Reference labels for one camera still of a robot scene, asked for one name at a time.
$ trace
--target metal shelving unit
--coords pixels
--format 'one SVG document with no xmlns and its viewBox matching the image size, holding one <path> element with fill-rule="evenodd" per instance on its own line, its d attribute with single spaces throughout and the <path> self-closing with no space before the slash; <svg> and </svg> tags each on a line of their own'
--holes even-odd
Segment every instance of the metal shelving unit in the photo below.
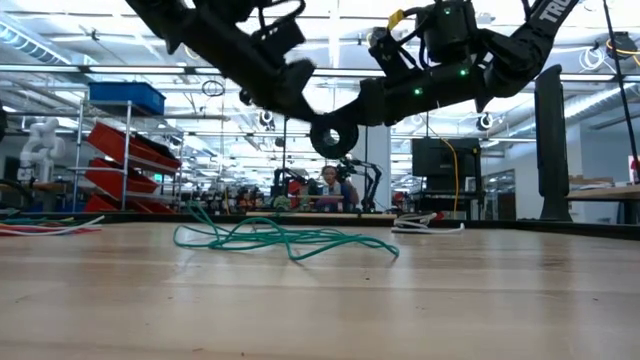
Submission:
<svg viewBox="0 0 640 360">
<path fill-rule="evenodd" d="M 81 150 L 82 150 L 82 125 L 84 123 L 85 120 L 85 116 L 87 115 L 87 110 L 91 111 L 93 109 L 98 110 L 99 112 L 103 112 L 104 113 L 104 109 L 105 108 L 109 108 L 109 109 L 118 109 L 118 108 L 124 108 L 125 110 L 125 116 L 124 116 L 124 125 L 125 125 L 125 145 L 124 145 L 124 160 L 123 163 L 121 164 L 123 166 L 122 169 L 110 169 L 110 168 L 101 168 L 101 167 L 81 167 L 80 166 L 80 154 L 81 154 Z M 106 116 L 108 116 L 109 118 L 119 118 L 121 116 L 116 115 L 112 115 L 108 112 L 104 113 L 104 114 L 108 114 Z M 79 112 L 79 116 L 78 116 L 78 136 L 76 138 L 76 162 L 75 162 L 75 167 L 70 168 L 69 170 L 74 172 L 74 185 L 73 185 L 73 211 L 75 212 L 76 209 L 76 204 L 77 204 L 77 199 L 78 199 L 78 181 L 80 180 L 80 176 L 81 174 L 87 172 L 87 171 L 99 171 L 99 172 L 118 172 L 118 173 L 122 173 L 122 196 L 121 198 L 115 198 L 114 196 L 112 196 L 111 194 L 107 193 L 105 190 L 101 189 L 100 187 L 98 187 L 96 185 L 96 188 L 99 189 L 102 193 L 109 195 L 110 197 L 114 198 L 117 201 L 121 202 L 121 210 L 124 211 L 126 210 L 126 201 L 127 199 L 145 199 L 145 200 L 155 200 L 158 202 L 174 202 L 174 200 L 180 199 L 180 192 L 182 191 L 182 167 L 180 167 L 179 169 L 173 169 L 170 167 L 167 167 L 165 165 L 162 164 L 158 164 L 146 159 L 142 159 L 136 156 L 132 156 L 129 153 L 129 146 L 130 146 L 130 136 L 131 136 L 131 128 L 132 128 L 132 120 L 134 118 L 136 119 L 156 119 L 154 118 L 152 115 L 148 115 L 148 117 L 145 117 L 144 114 L 147 114 L 143 109 L 137 107 L 135 104 L 133 104 L 131 101 L 127 101 L 127 102 L 88 102 L 85 101 L 81 107 L 80 107 L 80 112 Z M 179 160 L 180 162 L 182 162 L 182 143 L 184 141 L 184 134 L 177 130 L 177 129 L 173 129 L 174 131 L 171 131 L 171 128 L 168 128 L 169 130 L 167 130 L 167 126 L 165 124 L 165 129 L 163 130 L 163 134 L 168 134 L 168 133 L 175 133 L 176 135 L 178 135 L 180 137 L 180 151 L 179 151 Z M 144 170 L 149 170 L 149 171 L 154 171 L 157 173 L 162 174 L 163 176 L 163 181 L 162 181 L 162 188 L 161 188 L 161 194 L 146 194 L 146 193 L 137 193 L 137 192 L 131 192 L 131 191 L 127 191 L 127 177 L 129 176 L 129 166 L 130 166 L 130 162 L 135 164 L 136 166 L 140 166 L 140 168 L 144 169 Z M 164 176 L 165 175 L 170 175 L 173 174 L 173 184 L 176 183 L 176 181 L 178 182 L 178 191 L 175 192 L 174 190 L 174 194 L 172 194 L 172 196 L 165 196 L 163 194 L 164 192 Z"/>
</svg>

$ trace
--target green cable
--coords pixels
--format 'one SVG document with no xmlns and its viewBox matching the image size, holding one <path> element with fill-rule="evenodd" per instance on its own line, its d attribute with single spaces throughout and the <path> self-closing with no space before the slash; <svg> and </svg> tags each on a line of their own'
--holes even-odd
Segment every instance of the green cable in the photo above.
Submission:
<svg viewBox="0 0 640 360">
<path fill-rule="evenodd" d="M 213 231 L 196 229 L 187 225 L 179 225 L 173 232 L 173 243 L 177 246 L 198 249 L 208 248 L 212 250 L 225 250 L 225 251 L 247 251 L 260 249 L 272 245 L 284 244 L 287 249 L 287 255 L 289 259 L 293 261 L 300 261 L 311 256 L 320 254 L 334 247 L 346 245 L 349 243 L 358 243 L 367 246 L 372 249 L 386 249 L 394 256 L 400 255 L 400 250 L 389 245 L 381 240 L 364 235 L 349 235 L 340 232 L 335 229 L 318 229 L 318 230 L 287 230 L 284 229 L 273 221 L 266 218 L 249 218 L 239 224 L 233 229 L 227 230 L 220 226 L 217 226 L 211 221 L 207 213 L 202 209 L 198 203 L 189 203 L 187 205 L 189 213 L 199 222 L 209 225 Z M 254 232 L 240 232 L 240 228 L 245 225 L 254 224 L 267 224 L 270 225 L 272 230 L 268 231 L 254 231 Z M 193 244 L 188 242 L 178 241 L 178 232 L 181 229 L 190 230 L 199 234 L 213 236 L 214 240 L 208 243 Z M 303 245 L 323 245 L 313 251 L 306 254 L 295 255 L 292 249 L 294 244 Z"/>
</svg>

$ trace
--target ceiling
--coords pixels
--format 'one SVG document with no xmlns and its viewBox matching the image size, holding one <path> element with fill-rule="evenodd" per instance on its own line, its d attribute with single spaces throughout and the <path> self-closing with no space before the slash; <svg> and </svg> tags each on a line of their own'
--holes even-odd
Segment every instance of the ceiling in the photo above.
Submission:
<svg viewBox="0 0 640 360">
<path fill-rule="evenodd" d="M 374 26 L 384 26 L 387 17 L 398 8 L 424 6 L 431 1 L 423 0 L 307 0 L 305 12 L 298 23 L 307 38 L 307 43 L 292 50 L 289 59 L 310 58 L 319 68 L 335 69 L 378 69 L 361 41 Z M 481 27 L 489 27 L 503 34 L 512 33 L 524 18 L 522 4 L 518 0 L 500 1 L 474 0 Z M 610 0 L 612 19 L 617 30 L 629 31 L 635 40 L 640 37 L 640 26 L 634 11 L 637 0 Z M 266 12 L 267 17 L 288 13 L 296 4 L 284 4 Z M 99 6 L 92 1 L 79 0 L 2 0 L 2 20 L 13 21 L 25 33 L 37 37 L 51 49 L 73 58 L 74 62 L 100 65 L 188 65 L 208 66 L 188 49 L 181 47 L 175 54 L 168 55 L 162 40 L 156 38 L 145 24 L 128 7 L 124 0 L 102 0 Z M 555 49 L 547 66 L 561 64 L 565 73 L 611 73 L 610 60 L 597 61 L 597 54 L 589 55 L 588 60 L 599 66 L 588 67 L 585 64 L 586 49 L 595 41 L 601 43 L 607 39 L 607 29 L 600 0 L 582 1 L 570 15 L 556 38 Z M 254 16 L 239 25 L 251 32 L 259 28 Z M 401 22 L 400 32 L 408 33 L 413 29 L 413 20 Z M 91 37 L 95 31 L 98 41 Z M 417 53 L 417 44 L 409 43 L 408 50 Z M 0 63 L 34 63 L 37 60 L 2 44 L 0 41 Z M 639 67 L 628 59 L 622 63 L 627 74 L 639 73 Z M 202 168 L 198 181 L 210 182 L 214 175 L 220 177 L 242 177 L 247 182 L 271 181 L 273 168 L 282 164 L 281 148 L 275 146 L 275 138 L 284 129 L 283 119 L 274 117 L 276 130 L 266 136 L 247 139 L 243 133 L 265 133 L 260 125 L 261 111 L 243 105 L 237 96 L 238 87 L 230 81 L 207 76 L 168 76 L 168 75 L 118 75 L 101 77 L 104 80 L 147 81 L 161 89 L 166 99 L 167 112 L 182 117 L 193 115 L 193 119 L 169 119 L 169 125 L 185 131 L 200 134 L 192 136 L 193 146 L 186 147 L 189 157 L 194 157 L 192 167 Z M 225 83 L 226 93 L 221 97 L 208 97 L 202 94 L 201 84 L 216 79 Z M 74 81 L 51 74 L 14 74 L 0 76 L 0 96 L 6 104 L 18 110 L 60 109 L 68 107 L 51 100 L 43 94 L 24 88 L 16 88 L 15 80 L 26 81 L 34 86 L 59 96 L 71 103 L 80 103 L 85 86 Z M 348 103 L 357 96 L 358 78 L 312 78 L 305 89 L 305 96 L 318 111 L 330 111 Z M 565 85 L 565 98 L 589 96 L 610 87 L 602 83 L 571 83 Z M 496 122 L 491 135 L 503 135 L 507 129 L 523 126 L 532 121 L 533 94 L 528 87 L 521 94 L 509 99 L 495 99 L 488 107 Z M 228 121 L 204 119 L 205 115 L 225 115 Z M 430 127 L 441 135 L 480 136 L 475 123 L 478 114 L 472 102 L 461 103 L 438 109 L 429 114 Z M 425 135 L 425 116 L 413 116 L 392 128 L 392 148 L 395 157 L 392 164 L 393 180 L 400 186 L 399 180 L 410 173 L 409 135 Z M 325 160 L 313 152 L 304 133 L 308 132 L 306 123 L 292 120 L 287 124 L 291 134 L 300 134 L 291 138 L 287 146 L 292 167 L 317 172 Z M 524 137 L 531 137 L 530 132 Z M 501 150 L 505 144 L 496 144 L 492 150 Z M 210 153 L 222 155 L 212 161 Z"/>
</svg>

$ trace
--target wooden table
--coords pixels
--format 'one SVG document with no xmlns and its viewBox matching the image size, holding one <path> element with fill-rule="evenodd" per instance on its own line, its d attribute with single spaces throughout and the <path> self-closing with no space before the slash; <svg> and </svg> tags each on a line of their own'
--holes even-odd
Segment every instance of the wooden table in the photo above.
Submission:
<svg viewBox="0 0 640 360">
<path fill-rule="evenodd" d="M 0 359 L 636 359 L 640 242 L 347 229 L 397 244 L 295 264 L 172 224 L 0 238 Z"/>
<path fill-rule="evenodd" d="M 567 200 L 620 202 L 623 206 L 624 223 L 627 225 L 638 224 L 637 207 L 640 201 L 640 185 L 572 191 L 567 196 Z"/>
</svg>

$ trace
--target woman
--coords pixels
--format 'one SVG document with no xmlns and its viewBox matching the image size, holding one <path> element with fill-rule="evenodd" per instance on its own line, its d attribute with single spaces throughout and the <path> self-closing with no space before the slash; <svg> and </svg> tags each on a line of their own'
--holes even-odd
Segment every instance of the woman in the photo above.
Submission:
<svg viewBox="0 0 640 360">
<path fill-rule="evenodd" d="M 337 180 L 338 169 L 335 166 L 327 165 L 322 168 L 322 177 L 327 183 L 323 195 L 342 195 L 342 211 L 351 211 L 358 204 L 358 192 L 348 180 L 341 184 Z M 339 200 L 320 199 L 316 202 L 317 208 L 327 208 L 331 212 L 338 212 Z"/>
</svg>

